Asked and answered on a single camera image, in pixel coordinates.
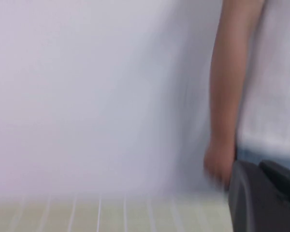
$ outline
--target skin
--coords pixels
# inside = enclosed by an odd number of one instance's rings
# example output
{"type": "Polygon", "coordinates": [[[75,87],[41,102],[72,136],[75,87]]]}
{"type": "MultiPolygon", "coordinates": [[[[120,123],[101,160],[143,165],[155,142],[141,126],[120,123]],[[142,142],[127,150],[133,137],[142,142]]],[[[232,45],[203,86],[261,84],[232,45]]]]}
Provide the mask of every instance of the skin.
{"type": "Polygon", "coordinates": [[[210,74],[211,139],[204,169],[230,184],[235,133],[246,74],[248,44],[265,0],[223,0],[210,74]]]}

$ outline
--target hand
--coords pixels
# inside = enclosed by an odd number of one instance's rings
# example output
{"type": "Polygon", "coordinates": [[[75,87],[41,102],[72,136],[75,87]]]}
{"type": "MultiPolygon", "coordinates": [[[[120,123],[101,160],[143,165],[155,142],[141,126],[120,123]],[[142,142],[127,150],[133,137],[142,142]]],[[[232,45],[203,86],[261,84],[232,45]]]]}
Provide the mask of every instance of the hand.
{"type": "Polygon", "coordinates": [[[234,144],[211,142],[204,157],[204,169],[211,178],[228,188],[234,157],[234,144]]]}

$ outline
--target black plastic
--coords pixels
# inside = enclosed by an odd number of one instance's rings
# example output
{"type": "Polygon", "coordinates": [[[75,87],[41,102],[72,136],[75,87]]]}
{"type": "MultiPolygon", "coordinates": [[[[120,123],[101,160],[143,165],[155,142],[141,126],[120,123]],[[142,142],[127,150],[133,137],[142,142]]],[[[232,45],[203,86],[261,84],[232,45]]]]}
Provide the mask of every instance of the black plastic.
{"type": "Polygon", "coordinates": [[[290,170],[236,161],[229,208],[234,232],[290,232],[290,170]]]}

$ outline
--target tiled floor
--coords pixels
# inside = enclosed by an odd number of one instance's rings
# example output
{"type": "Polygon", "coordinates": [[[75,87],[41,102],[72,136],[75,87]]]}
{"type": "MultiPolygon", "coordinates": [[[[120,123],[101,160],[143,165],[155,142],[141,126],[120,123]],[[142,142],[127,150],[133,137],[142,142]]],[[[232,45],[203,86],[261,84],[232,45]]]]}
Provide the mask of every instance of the tiled floor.
{"type": "Polygon", "coordinates": [[[223,198],[0,199],[0,232],[232,232],[223,198]]]}

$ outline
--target light blue jeans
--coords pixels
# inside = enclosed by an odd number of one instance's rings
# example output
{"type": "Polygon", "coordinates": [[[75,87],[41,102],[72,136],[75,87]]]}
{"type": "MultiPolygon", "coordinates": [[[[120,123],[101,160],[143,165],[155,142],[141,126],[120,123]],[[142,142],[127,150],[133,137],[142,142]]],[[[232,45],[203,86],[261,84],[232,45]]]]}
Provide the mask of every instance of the light blue jeans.
{"type": "Polygon", "coordinates": [[[247,161],[258,165],[262,160],[271,160],[276,162],[288,169],[290,169],[290,159],[281,159],[281,158],[274,158],[270,157],[263,153],[258,153],[256,151],[251,151],[249,149],[237,147],[236,149],[237,160],[247,161]]]}

